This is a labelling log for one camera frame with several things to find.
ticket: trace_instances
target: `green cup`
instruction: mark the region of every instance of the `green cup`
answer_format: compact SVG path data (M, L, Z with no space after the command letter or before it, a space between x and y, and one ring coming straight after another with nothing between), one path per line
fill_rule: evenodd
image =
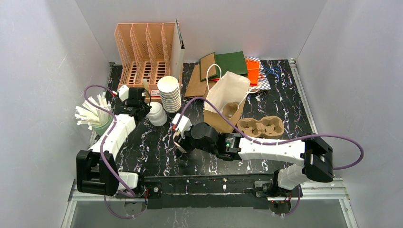
M99 126L99 127L92 127L92 129L100 136L104 135L104 133L106 132L106 130L108 129L109 125L111 125L112 123L112 116L109 116L109 120L108 122L106 122L106 124Z

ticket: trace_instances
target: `bag handle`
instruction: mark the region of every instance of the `bag handle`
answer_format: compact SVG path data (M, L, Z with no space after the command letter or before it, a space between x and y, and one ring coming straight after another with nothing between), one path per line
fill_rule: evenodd
M238 109L239 109L239 105L243 102L243 100L245 100L246 99L246 97L249 95L249 94L254 94L254 93L256 93L256 92L253 92L253 93L251 93L251 91L253 90L253 88L250 88L250 90L248 90L247 92L246 92L246 95L243 97L243 99L240 101L240 103L238 104Z
M207 89L210 91L210 86L209 86L209 71L210 71L210 69L213 67L213 66L218 66L218 69L220 69L220 79L221 79L221 67L219 66L219 65L217 65L217 64L212 64L210 67L209 67L209 69L207 70L207 73L206 73L206 82L207 82Z

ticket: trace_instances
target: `gray wall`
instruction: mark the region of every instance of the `gray wall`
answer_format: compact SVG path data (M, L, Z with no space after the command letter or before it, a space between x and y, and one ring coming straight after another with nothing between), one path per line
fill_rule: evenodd
M109 64L74 0L7 0L0 69L0 227L60 227L91 134L75 106Z
M295 58L326 0L76 0L109 62L120 63L114 31L123 22L180 23L185 61L243 50Z
M360 227L402 227L403 2L330 0L297 66L320 133L358 140L337 172ZM358 150L332 141L334 165Z

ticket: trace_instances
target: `black table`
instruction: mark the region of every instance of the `black table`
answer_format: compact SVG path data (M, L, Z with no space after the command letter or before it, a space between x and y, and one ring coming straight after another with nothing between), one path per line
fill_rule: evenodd
M257 94L250 94L245 103L242 118L260 119L264 116L275 115L284 122L285 132L281 139L290 139L298 136L311 134L307 114L303 107L297 85L291 73L287 60L263 60L265 68L275 67L281 71L278 74L267 74L271 90ZM182 77L182 107L190 99L184 94L196 63L184 63ZM122 73L122 66L113 66L108 87L117 90L119 79ZM118 98L112 98L107 94L107 100L112 100L114 107ZM203 102L196 101L186 110L187 116L192 124L203 121ZM167 176L204 176L224 175L221 179L228 179L236 174L262 174L273 173L278 169L287 167L288 164L271 160L249 160L249 161L223 161L215 155L195 150L191 153L180 153L174 146L172 139L171 121L155 127L150 124L147 118L137 125L129 135L116 157L116 164L119 171L137 171L146 177ZM205 185L199 181L186 183L185 187L178 187L174 182L164 186L164 193L189 193L189 186L193 189L199 188L203 192ZM221 188L209 191L222 192Z

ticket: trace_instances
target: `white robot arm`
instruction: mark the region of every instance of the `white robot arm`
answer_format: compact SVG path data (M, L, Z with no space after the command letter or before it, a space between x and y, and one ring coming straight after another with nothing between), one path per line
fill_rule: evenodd
M102 142L107 162L131 189L137 187L139 175L134 172L118 172L115 159L129 134L136 128L136 121L143 119L150 107L144 102L143 88L128 88L124 85L117 93L123 103L115 110L116 124L113 130L108 134L113 126L111 124L94 145L77 154L77 188L80 192L113 196L118 190L126 189L101 159Z
M197 148L211 152L226 161L266 159L293 163L286 169L274 173L272 189L290 191L297 185L313 180L318 182L333 181L332 148L321 138L298 140L279 145L284 140L257 139L263 145L253 143L237 133L220 134L206 123L192 125L185 116L177 123L179 114L173 120L176 125L174 142L182 152L191 152Z

